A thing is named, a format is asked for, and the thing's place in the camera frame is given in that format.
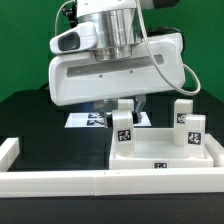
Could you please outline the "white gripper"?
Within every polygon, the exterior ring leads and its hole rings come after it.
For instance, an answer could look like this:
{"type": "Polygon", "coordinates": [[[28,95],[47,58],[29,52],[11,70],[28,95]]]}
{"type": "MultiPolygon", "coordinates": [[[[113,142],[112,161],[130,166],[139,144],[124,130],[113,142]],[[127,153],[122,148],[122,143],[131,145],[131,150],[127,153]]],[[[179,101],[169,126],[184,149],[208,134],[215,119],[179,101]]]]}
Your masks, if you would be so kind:
{"type": "Polygon", "coordinates": [[[146,96],[169,91],[185,83],[178,33],[148,39],[157,63],[153,64],[143,43],[132,47],[132,56],[98,62],[91,51],[55,57],[49,65],[52,101],[58,106],[94,102],[106,128],[113,126],[112,102],[108,99],[135,97],[133,122],[141,122],[146,96]]]}

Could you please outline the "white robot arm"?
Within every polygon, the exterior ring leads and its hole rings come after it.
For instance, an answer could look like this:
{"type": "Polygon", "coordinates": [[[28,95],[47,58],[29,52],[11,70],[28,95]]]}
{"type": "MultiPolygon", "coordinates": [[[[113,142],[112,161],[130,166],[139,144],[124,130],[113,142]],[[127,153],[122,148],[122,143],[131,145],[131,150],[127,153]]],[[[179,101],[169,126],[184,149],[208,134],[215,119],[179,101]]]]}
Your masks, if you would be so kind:
{"type": "Polygon", "coordinates": [[[92,102],[113,125],[116,100],[181,87],[185,74],[178,33],[146,37],[135,0],[78,0],[76,27],[50,41],[52,101],[92,102]]]}

